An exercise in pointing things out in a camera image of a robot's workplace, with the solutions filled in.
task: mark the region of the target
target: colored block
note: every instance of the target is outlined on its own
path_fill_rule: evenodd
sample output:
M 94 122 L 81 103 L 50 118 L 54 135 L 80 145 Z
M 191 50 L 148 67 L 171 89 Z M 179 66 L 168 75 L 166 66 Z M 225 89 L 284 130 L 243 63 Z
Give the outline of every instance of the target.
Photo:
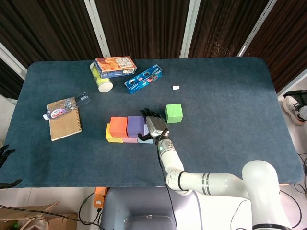
M 124 143 L 138 143 L 137 138 L 122 138 Z
M 146 134 L 148 134 L 148 133 L 149 133 L 149 132 L 148 132 L 148 127 L 147 127 L 147 125 L 144 125 L 144 134 L 146 135 Z M 153 139 L 150 139 L 150 140 L 142 141 L 142 140 L 140 140 L 140 139 L 138 138 L 138 142 L 139 142 L 139 143 L 143 143 L 143 144 L 153 144 L 154 140 L 153 140 Z
M 166 105 L 166 120 L 168 123 L 176 123 L 182 121 L 181 104 L 167 104 Z
M 126 117 L 111 117 L 110 134 L 114 138 L 127 138 L 127 118 Z
M 106 140 L 108 142 L 123 143 L 123 139 L 122 138 L 114 138 L 110 134 L 110 123 L 108 123 L 107 126 L 106 126 Z
M 142 116 L 128 116 L 127 133 L 130 138 L 137 138 L 138 133 L 144 136 L 144 117 Z

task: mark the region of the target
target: robotic arm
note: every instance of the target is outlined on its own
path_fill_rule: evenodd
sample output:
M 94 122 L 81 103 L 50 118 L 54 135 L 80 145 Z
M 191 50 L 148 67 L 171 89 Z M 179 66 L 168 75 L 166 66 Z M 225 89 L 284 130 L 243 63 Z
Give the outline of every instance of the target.
M 169 188 L 183 196 L 194 190 L 203 195 L 250 199 L 253 230 L 291 230 L 280 202 L 278 177 L 272 165 L 265 161 L 250 161 L 243 167 L 243 180 L 229 173 L 186 172 L 169 138 L 165 120 L 149 109 L 141 110 L 141 113 L 149 134 L 138 136 L 141 140 L 155 140 Z

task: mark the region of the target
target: table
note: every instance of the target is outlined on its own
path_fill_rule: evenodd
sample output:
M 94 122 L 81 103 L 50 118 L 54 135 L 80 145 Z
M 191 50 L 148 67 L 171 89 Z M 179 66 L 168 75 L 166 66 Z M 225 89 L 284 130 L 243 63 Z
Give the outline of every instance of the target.
M 154 64 L 163 77 L 135 94 L 112 78 L 98 91 L 92 61 L 32 64 L 16 105 L 6 144 L 17 149 L 0 170 L 0 181 L 19 187 L 164 185 L 155 145 L 108 143 L 111 116 L 141 115 L 145 107 L 165 117 L 166 104 L 181 103 L 183 120 L 170 137 L 191 173 L 232 173 L 241 178 L 248 161 L 265 160 L 280 183 L 302 178 L 302 166 L 285 125 L 263 60 L 253 57 L 135 60 L 140 73 Z M 180 90 L 173 91 L 173 85 Z M 83 131 L 54 142 L 42 114 L 47 104 L 88 92 L 79 109 Z

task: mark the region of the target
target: plastic water bottle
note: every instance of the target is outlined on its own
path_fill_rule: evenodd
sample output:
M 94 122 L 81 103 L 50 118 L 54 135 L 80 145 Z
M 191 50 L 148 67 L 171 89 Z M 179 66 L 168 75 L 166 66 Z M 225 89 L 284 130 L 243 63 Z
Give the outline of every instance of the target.
M 43 115 L 43 118 L 48 121 L 49 119 L 56 119 L 73 109 L 77 109 L 82 105 L 89 103 L 91 100 L 87 93 L 82 93 L 77 97 L 71 97 L 63 102 L 60 102 L 47 109 L 47 113 Z

